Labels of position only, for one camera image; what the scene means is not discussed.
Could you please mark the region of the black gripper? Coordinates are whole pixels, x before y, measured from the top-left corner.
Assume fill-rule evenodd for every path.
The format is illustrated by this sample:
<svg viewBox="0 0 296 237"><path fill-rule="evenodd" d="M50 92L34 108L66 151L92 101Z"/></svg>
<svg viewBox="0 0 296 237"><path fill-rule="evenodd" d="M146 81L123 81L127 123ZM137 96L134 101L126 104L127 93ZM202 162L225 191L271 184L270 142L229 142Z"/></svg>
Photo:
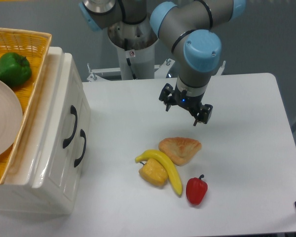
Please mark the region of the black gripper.
<svg viewBox="0 0 296 237"><path fill-rule="evenodd" d="M207 124L213 110L212 105L201 104L203 96L204 94L188 96L187 92L179 91L177 86L174 90L172 85L166 83L160 92L159 101L164 103L166 111L169 111L173 105L189 111L195 118L193 126L196 126L198 123Z"/></svg>

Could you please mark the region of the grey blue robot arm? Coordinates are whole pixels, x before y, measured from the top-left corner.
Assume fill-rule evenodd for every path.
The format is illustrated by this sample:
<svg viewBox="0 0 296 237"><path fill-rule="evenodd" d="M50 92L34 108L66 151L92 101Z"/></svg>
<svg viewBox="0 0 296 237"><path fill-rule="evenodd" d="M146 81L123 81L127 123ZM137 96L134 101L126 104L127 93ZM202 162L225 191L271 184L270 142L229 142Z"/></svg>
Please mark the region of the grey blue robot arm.
<svg viewBox="0 0 296 237"><path fill-rule="evenodd" d="M166 108L187 110L196 123L207 123L213 107L203 104L206 87L220 60L222 44L212 28L239 17L244 0L194 0L183 7L171 1L152 13L145 0L83 0L79 9L94 31L106 29L115 46L122 79L154 77L158 41L180 65L175 86L165 85L159 100Z"/></svg>

